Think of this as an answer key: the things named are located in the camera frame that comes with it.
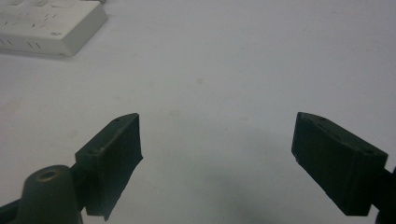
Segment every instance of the white surface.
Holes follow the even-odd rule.
[[[75,57],[1,51],[1,204],[137,112],[145,159],[108,223],[374,223],[374,208],[345,217],[290,147],[304,111],[396,166],[394,1],[111,0],[105,11]]]
[[[0,49],[72,56],[105,21],[97,1],[7,0],[0,5]]]

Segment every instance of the screw hole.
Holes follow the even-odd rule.
[[[41,181],[41,182],[46,182],[46,181],[50,181],[51,179],[54,179],[58,175],[59,175],[59,171],[49,170],[49,171],[45,171],[43,174],[39,175],[37,177],[37,180]]]
[[[96,153],[99,152],[99,149],[98,149],[98,148],[92,148],[92,149],[88,150],[88,152],[89,152],[90,154],[96,154]]]
[[[334,138],[336,138],[337,140],[341,140],[341,137],[338,136],[337,134],[334,135]]]
[[[370,154],[370,155],[374,154],[374,152],[372,150],[369,150],[369,149],[364,149],[363,152],[365,152],[367,154]]]

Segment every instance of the white table surface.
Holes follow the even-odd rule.
[[[115,117],[142,152],[108,223],[374,223],[346,217],[293,158],[298,111],[396,166],[391,0],[108,0],[74,57],[0,51],[0,204]],[[85,223],[104,223],[85,217]]]

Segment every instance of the power outlet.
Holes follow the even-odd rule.
[[[6,0],[0,49],[73,56],[106,21],[98,1]]]

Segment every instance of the white power strip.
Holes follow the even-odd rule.
[[[72,56],[107,21],[98,1],[0,1],[0,49]]]

